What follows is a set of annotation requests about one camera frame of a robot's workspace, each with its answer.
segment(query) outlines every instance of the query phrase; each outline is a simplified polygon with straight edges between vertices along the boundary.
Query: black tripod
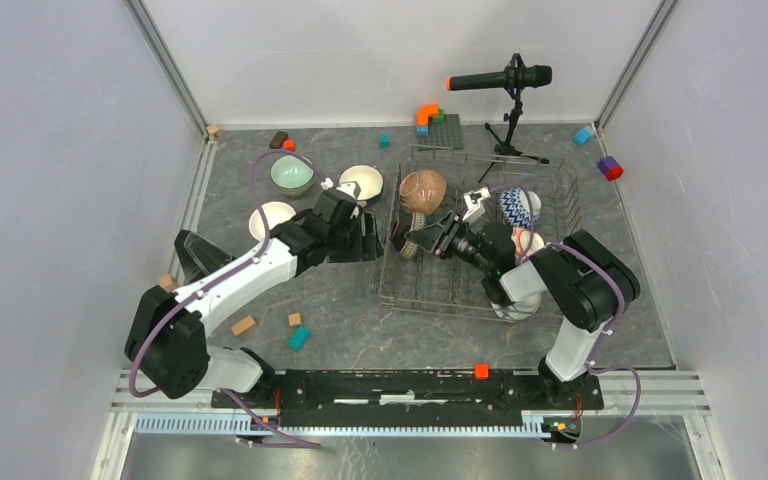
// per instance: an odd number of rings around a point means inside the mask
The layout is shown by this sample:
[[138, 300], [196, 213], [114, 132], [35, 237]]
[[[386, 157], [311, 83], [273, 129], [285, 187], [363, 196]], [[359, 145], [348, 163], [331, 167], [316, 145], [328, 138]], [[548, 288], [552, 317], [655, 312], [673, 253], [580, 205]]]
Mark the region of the black tripod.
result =
[[[496, 145], [493, 146], [493, 151], [497, 154], [511, 157], [525, 157], [536, 160], [542, 164], [548, 164], [548, 158], [538, 157], [535, 155], [523, 155], [522, 152], [511, 145], [511, 139], [513, 139], [514, 130], [516, 129], [519, 117], [522, 115], [522, 99], [520, 99], [520, 95], [524, 89], [524, 87], [514, 86], [518, 82], [513, 81], [513, 79], [517, 74], [519, 74], [519, 72], [522, 71], [523, 68], [522, 57], [518, 53], [514, 54], [514, 56], [511, 58], [511, 61], [508, 62], [508, 66], [505, 67], [505, 77], [511, 79], [507, 82], [508, 86], [505, 87], [505, 91], [508, 92], [508, 95], [510, 95], [511, 99], [514, 101], [514, 108], [511, 109], [511, 113], [506, 113], [502, 117], [502, 120], [508, 122], [508, 134], [505, 135], [505, 139], [502, 140], [499, 138], [499, 135], [493, 131], [493, 127], [491, 127], [489, 123], [485, 123], [484, 128], [487, 129], [487, 131], [490, 132], [490, 135], [493, 135], [493, 138], [496, 139]], [[478, 179], [479, 183], [484, 180], [484, 177], [486, 177], [488, 173], [490, 173], [490, 169], [492, 169], [494, 165], [496, 165], [496, 163], [491, 163], [490, 166], [487, 167], [484, 175], [481, 175], [481, 178]]]

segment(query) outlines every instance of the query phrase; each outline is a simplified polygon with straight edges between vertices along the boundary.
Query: microphone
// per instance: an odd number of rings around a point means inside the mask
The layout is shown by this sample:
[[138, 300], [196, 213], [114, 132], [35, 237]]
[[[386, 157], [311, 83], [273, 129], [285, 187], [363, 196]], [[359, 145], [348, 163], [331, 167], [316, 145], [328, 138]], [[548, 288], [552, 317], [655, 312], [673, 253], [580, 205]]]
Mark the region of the microphone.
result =
[[552, 67], [533, 65], [531, 67], [506, 68], [503, 72], [460, 75], [446, 79], [446, 89], [480, 90], [484, 88], [522, 89], [538, 88], [552, 83]]

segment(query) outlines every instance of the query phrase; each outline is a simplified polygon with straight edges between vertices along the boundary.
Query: dish rack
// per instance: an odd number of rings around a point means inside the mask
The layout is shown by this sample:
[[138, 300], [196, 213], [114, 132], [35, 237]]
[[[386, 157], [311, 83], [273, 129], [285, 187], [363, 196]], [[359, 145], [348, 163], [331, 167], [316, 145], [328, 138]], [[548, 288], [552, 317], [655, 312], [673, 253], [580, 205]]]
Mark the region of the dish rack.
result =
[[[419, 148], [408, 147], [399, 155], [398, 173], [393, 179], [390, 230], [401, 215], [409, 213], [400, 202], [399, 183], [408, 173], [426, 169], [440, 173], [447, 183], [443, 203], [428, 218], [428, 224], [438, 222], [451, 210], [463, 215], [466, 210], [463, 194], [479, 185], [522, 184], [541, 199], [536, 231], [546, 243], [557, 242], [582, 226], [584, 213], [578, 176], [573, 165], [564, 158], [545, 157], [549, 164], [540, 164], [527, 158]], [[493, 168], [479, 184], [478, 179], [491, 165]], [[488, 221], [503, 221], [498, 194], [485, 202], [485, 208], [484, 216], [472, 225], [473, 230], [480, 229]], [[484, 294], [482, 278], [483, 274], [477, 268], [456, 257], [441, 260], [420, 250], [412, 259], [406, 260], [390, 245], [388, 238], [378, 293], [381, 304], [397, 310], [516, 323], [516, 320], [505, 320], [496, 315]], [[526, 321], [561, 316], [552, 297], [543, 294], [540, 307]]]

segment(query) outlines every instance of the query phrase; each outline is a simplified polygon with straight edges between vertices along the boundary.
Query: gray marble tabletop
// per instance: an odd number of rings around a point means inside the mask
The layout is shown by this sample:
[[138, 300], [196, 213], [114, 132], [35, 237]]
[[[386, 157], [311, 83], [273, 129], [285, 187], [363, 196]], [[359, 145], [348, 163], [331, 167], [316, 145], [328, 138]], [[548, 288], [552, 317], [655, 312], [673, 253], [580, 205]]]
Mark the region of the gray marble tabletop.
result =
[[[637, 273], [643, 293], [629, 308], [623, 323], [604, 344], [602, 365], [632, 364], [668, 367], [672, 364], [655, 303], [632, 240], [615, 185], [596, 168], [599, 145], [573, 143], [582, 125], [521, 125], [514, 144], [522, 151], [564, 157], [575, 165], [584, 205], [583, 226]], [[298, 151], [335, 180], [349, 166], [367, 164], [385, 178], [382, 201], [373, 207], [386, 236], [389, 199], [401, 152], [415, 144], [413, 127], [288, 130]], [[248, 232], [254, 203], [248, 192], [249, 167], [267, 148], [275, 131], [224, 132], [219, 140], [198, 233], [221, 248], [241, 255], [255, 245]], [[378, 147], [387, 134], [388, 149]], [[482, 126], [464, 127], [464, 151], [492, 153], [493, 141]], [[269, 180], [268, 163], [258, 171], [258, 192], [264, 202], [280, 200], [296, 210], [311, 206], [319, 189], [299, 198], [279, 193]], [[327, 264], [274, 287], [210, 337], [218, 346], [253, 349], [276, 368], [535, 368], [551, 348], [560, 320], [538, 318], [516, 324], [458, 318], [423, 312], [392, 310], [379, 303], [378, 282], [383, 259], [354, 264]], [[293, 333], [287, 315], [299, 312], [311, 338], [298, 353], [287, 346]], [[252, 315], [258, 327], [235, 337], [231, 325]]]

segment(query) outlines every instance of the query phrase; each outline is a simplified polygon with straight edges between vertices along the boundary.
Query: wall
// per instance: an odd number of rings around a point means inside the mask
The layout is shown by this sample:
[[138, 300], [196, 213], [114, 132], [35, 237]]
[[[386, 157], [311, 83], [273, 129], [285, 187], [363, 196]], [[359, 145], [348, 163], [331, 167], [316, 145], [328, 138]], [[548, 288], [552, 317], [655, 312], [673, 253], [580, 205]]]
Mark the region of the wall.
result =
[[447, 92], [514, 52], [554, 67], [523, 121], [596, 118], [658, 0], [145, 0], [208, 121], [410, 124], [439, 103], [501, 122], [502, 90]]
[[119, 1], [0, 1], [0, 479], [86, 478], [199, 135]]
[[607, 126], [734, 478], [768, 478], [768, 2], [682, 2]]

